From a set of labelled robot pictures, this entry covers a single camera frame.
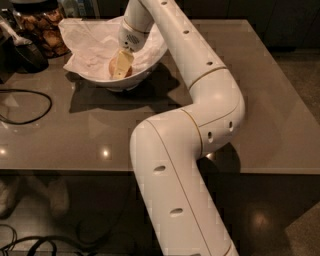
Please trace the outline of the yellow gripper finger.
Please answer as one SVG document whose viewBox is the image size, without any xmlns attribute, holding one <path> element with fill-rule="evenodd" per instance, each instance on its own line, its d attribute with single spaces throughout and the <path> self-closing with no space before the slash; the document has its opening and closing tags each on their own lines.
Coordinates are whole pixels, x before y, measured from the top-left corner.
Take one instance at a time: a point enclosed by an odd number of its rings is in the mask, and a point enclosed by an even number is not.
<svg viewBox="0 0 320 256">
<path fill-rule="evenodd" d="M 113 79 L 123 79 L 131 71 L 134 56 L 127 50 L 120 50 L 114 58 L 111 59 L 111 76 Z"/>
</svg>

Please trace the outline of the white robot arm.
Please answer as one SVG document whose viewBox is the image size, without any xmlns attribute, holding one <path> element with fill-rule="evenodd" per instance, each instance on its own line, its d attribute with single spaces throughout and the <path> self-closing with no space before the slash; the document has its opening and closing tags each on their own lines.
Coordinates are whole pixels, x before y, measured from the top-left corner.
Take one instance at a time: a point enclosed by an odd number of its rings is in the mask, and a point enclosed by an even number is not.
<svg viewBox="0 0 320 256">
<path fill-rule="evenodd" d="M 245 115 L 223 61 L 175 0 L 129 0 L 121 46 L 137 52 L 158 27 L 190 105 L 142 121 L 130 139 L 134 174 L 164 256 L 239 256 L 197 167 L 229 143 Z"/>
</svg>

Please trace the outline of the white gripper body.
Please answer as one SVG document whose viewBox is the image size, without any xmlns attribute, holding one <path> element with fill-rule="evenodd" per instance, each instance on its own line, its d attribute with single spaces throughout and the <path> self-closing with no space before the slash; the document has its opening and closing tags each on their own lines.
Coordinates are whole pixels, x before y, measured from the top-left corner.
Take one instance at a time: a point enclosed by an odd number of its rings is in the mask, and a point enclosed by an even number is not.
<svg viewBox="0 0 320 256">
<path fill-rule="evenodd" d="M 130 52 L 140 51 L 148 39 L 149 34 L 130 27 L 125 20 L 120 24 L 118 32 L 119 46 Z"/>
</svg>

